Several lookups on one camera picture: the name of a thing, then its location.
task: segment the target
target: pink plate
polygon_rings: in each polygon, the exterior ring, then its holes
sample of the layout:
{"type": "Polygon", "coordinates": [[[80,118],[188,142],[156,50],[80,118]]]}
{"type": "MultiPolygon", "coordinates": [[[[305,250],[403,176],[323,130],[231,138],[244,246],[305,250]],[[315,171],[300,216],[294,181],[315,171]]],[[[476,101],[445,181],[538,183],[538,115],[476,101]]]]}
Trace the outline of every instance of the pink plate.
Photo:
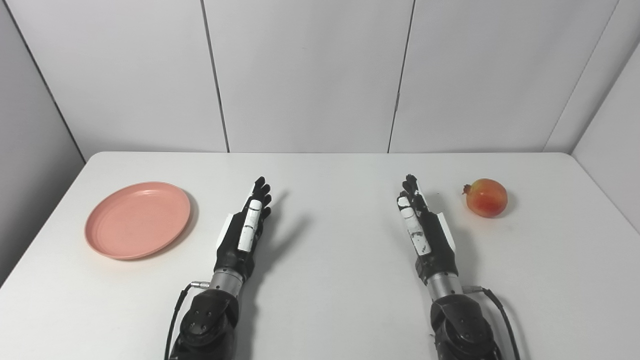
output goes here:
{"type": "Polygon", "coordinates": [[[140,183],[109,195],[93,209],[84,235],[114,259],[138,259],[169,245],[189,221],[187,195],[167,183],[140,183]]]}

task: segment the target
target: white wall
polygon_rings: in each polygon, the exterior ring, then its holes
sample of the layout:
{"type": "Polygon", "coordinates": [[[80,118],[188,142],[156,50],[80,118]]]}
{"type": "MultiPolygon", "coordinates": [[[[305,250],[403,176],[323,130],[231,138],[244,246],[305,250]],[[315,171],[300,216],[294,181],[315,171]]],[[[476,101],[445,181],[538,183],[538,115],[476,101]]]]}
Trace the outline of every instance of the white wall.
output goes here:
{"type": "Polygon", "coordinates": [[[640,231],[640,48],[611,88],[573,156],[640,231]]]}
{"type": "Polygon", "coordinates": [[[231,151],[386,152],[412,0],[205,0],[231,151]]]}
{"type": "Polygon", "coordinates": [[[85,158],[226,151],[198,0],[7,0],[85,158]]]}
{"type": "Polygon", "coordinates": [[[569,152],[640,37],[637,0],[7,1],[85,156],[569,152]]]}
{"type": "Polygon", "coordinates": [[[570,153],[640,40],[640,1],[620,0],[544,151],[570,153]]]}
{"type": "MultiPolygon", "coordinates": [[[[391,151],[542,151],[617,4],[417,0],[391,151]]],[[[633,46],[633,25],[610,49],[633,46]]]]}
{"type": "Polygon", "coordinates": [[[83,166],[0,3],[0,284],[83,166]]]}

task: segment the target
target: black cable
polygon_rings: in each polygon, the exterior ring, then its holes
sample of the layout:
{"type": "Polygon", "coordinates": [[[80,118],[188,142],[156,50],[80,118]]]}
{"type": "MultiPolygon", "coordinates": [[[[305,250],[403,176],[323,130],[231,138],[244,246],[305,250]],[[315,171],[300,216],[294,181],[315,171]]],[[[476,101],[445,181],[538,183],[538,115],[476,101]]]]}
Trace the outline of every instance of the black cable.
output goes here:
{"type": "Polygon", "coordinates": [[[184,299],[187,297],[187,293],[191,289],[191,284],[187,285],[184,290],[180,292],[180,296],[178,297],[178,301],[175,303],[175,308],[173,309],[173,316],[171,317],[171,325],[169,325],[169,335],[166,337],[166,347],[164,348],[164,360],[169,360],[169,350],[171,349],[171,338],[173,337],[173,328],[175,327],[175,320],[178,317],[178,312],[180,312],[180,308],[182,307],[182,303],[184,299]]]}
{"type": "Polygon", "coordinates": [[[504,311],[504,306],[498,297],[493,294],[493,292],[489,289],[482,288],[482,292],[493,301],[495,306],[500,310],[500,314],[502,314],[502,318],[504,319],[504,323],[507,325],[507,331],[509,332],[509,339],[511,339],[511,346],[513,347],[513,355],[516,360],[520,360],[520,353],[518,352],[518,345],[516,344],[516,337],[513,335],[513,329],[511,328],[511,323],[509,323],[509,318],[507,317],[507,313],[504,311]]]}

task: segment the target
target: robotic hand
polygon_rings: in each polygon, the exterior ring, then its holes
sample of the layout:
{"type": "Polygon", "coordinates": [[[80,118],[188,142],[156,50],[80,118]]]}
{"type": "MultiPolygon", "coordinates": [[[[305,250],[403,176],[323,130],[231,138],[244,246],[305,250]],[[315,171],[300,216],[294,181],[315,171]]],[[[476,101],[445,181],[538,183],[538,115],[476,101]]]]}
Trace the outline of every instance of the robotic hand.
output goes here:
{"type": "Polygon", "coordinates": [[[418,276],[433,301],[431,326],[441,360],[499,360],[500,349],[480,305],[464,295],[455,244],[442,213],[429,211],[418,180],[407,175],[397,205],[418,254],[418,276]]]}
{"type": "MultiPolygon", "coordinates": [[[[192,283],[206,290],[193,298],[191,308],[180,323],[180,334],[169,359],[232,359],[234,329],[239,318],[237,297],[253,273],[253,254],[262,234],[262,224],[271,214],[271,208],[267,207],[271,201],[270,189],[264,177],[260,177],[243,209],[227,218],[220,234],[223,239],[218,247],[213,278],[210,283],[192,283]]],[[[181,295],[183,300],[188,288],[181,295]]]]}

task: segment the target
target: robotic arm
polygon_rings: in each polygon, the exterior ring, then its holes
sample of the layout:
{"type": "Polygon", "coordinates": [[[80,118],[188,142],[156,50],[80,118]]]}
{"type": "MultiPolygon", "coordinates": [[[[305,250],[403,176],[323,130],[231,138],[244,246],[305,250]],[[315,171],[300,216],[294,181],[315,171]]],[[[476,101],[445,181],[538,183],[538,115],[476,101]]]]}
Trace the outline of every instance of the robotic arm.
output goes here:
{"type": "Polygon", "coordinates": [[[213,278],[209,283],[192,283],[206,290],[193,298],[191,308],[184,315],[170,360],[233,358],[234,329],[239,318],[238,295],[253,273],[255,247],[262,234],[264,219],[271,214],[271,208],[267,207],[271,202],[270,189],[264,177],[260,177],[243,209],[227,218],[213,278]]]}
{"type": "Polygon", "coordinates": [[[429,211],[418,181],[407,175],[397,198],[418,259],[416,271],[433,301],[431,327],[441,360],[500,360],[500,349],[480,305],[463,293],[455,244],[443,214],[429,211]]]}

